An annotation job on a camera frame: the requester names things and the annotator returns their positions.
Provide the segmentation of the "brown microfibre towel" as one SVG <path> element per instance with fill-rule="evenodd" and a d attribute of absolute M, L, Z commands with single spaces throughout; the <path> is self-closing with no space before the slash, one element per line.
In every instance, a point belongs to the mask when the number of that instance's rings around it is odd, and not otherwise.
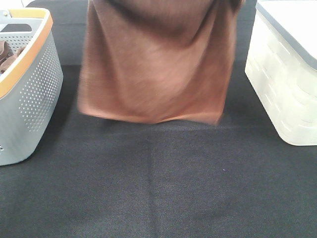
<path fill-rule="evenodd" d="M 78 110 L 137 123 L 222 116 L 241 0 L 91 0 Z"/>

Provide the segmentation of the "black table cloth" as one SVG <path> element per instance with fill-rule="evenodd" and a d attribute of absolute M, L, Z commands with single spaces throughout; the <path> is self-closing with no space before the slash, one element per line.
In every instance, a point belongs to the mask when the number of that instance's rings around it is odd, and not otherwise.
<path fill-rule="evenodd" d="M 146 125 L 77 110 L 87 2 L 48 9 L 64 81 L 34 154 L 0 169 L 3 238 L 314 238 L 317 149 L 276 133 L 245 73 L 254 0 L 238 17 L 217 126 Z"/>

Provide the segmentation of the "grey perforated basket orange rim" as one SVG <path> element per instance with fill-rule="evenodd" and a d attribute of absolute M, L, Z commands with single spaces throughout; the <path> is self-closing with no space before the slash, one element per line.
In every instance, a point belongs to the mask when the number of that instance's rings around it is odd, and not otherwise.
<path fill-rule="evenodd" d="M 58 101 L 63 73 L 44 8 L 2 9 L 0 41 L 23 52 L 0 75 L 0 163 L 27 159 L 36 149 Z"/>

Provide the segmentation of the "white plastic basket grey rim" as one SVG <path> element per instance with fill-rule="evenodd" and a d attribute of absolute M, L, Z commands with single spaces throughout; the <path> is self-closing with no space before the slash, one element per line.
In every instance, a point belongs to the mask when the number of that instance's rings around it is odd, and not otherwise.
<path fill-rule="evenodd" d="M 280 138 L 317 143 L 317 3 L 260 0 L 245 73 Z"/>

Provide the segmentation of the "brown towels inside grey basket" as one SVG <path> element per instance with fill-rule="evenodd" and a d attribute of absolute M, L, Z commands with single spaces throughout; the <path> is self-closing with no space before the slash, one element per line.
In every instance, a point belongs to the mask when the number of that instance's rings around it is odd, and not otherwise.
<path fill-rule="evenodd" d="M 13 62 L 18 58 L 18 56 L 23 52 L 25 47 L 21 47 L 16 53 L 10 54 L 10 47 L 8 42 L 0 42 L 0 74 L 4 72 L 13 64 Z"/>

